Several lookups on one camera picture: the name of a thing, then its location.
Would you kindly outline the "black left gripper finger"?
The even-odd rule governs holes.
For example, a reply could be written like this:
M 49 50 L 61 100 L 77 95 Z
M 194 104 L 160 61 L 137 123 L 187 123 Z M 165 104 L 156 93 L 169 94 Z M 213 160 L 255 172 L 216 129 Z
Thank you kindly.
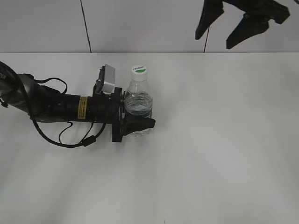
M 122 135 L 127 136 L 134 132 L 144 131 L 146 129 L 154 128 L 156 121 L 151 118 L 125 118 L 122 128 Z

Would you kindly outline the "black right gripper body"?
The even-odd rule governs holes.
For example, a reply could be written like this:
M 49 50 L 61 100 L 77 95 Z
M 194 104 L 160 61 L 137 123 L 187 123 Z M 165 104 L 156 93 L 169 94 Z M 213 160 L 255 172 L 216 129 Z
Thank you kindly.
M 269 17 L 276 23 L 282 24 L 289 16 L 289 9 L 275 0 L 224 0 L 246 14 Z

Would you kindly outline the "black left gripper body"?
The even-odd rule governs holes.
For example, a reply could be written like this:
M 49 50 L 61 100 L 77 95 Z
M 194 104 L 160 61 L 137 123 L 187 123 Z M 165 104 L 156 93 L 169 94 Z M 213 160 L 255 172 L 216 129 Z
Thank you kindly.
M 112 125 L 112 142 L 122 142 L 123 139 L 123 118 L 124 112 L 124 96 L 122 88 L 115 87 L 114 92 L 105 94 L 104 92 L 96 93 L 93 90 L 93 99 L 95 99 L 95 118 L 94 123 L 101 123 L 102 127 L 95 135 L 97 139 L 104 131 L 107 124 Z

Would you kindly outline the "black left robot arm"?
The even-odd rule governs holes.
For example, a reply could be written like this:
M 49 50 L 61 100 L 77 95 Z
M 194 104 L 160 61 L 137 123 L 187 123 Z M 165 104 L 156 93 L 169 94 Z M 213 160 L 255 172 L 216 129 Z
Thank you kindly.
M 123 136 L 155 126 L 152 118 L 130 115 L 124 106 L 124 93 L 115 87 L 115 68 L 105 64 L 90 97 L 70 95 L 45 86 L 48 79 L 37 80 L 31 74 L 17 74 L 8 65 L 0 64 L 0 103 L 26 112 L 39 134 L 48 142 L 66 148 L 88 146 L 96 141 L 107 124 L 112 126 L 112 141 L 121 142 Z M 67 145 L 53 141 L 41 131 L 39 123 L 85 122 L 100 123 L 96 135 Z

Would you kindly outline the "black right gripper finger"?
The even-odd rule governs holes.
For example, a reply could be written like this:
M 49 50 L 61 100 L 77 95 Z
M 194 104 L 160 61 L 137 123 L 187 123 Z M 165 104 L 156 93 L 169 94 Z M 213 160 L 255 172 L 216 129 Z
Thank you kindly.
M 204 0 L 201 17 L 195 30 L 195 40 L 199 40 L 222 14 L 223 2 L 221 0 Z
M 226 49 L 232 49 L 239 43 L 267 31 L 269 20 L 268 16 L 245 13 L 240 23 L 227 38 Z

